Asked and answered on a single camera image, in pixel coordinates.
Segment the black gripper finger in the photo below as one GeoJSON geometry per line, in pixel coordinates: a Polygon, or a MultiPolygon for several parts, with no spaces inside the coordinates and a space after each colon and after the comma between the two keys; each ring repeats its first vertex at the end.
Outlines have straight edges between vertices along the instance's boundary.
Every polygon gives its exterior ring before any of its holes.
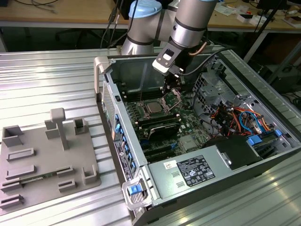
{"type": "Polygon", "coordinates": [[[164,85],[163,85],[163,94],[170,92],[170,88],[171,88],[171,85],[173,82],[174,82],[173,74],[169,74],[169,75],[165,76],[164,85]]]}
{"type": "Polygon", "coordinates": [[[185,80],[181,76],[175,75],[175,85],[174,88],[178,90],[182,90],[183,86],[185,85],[185,80]]]}

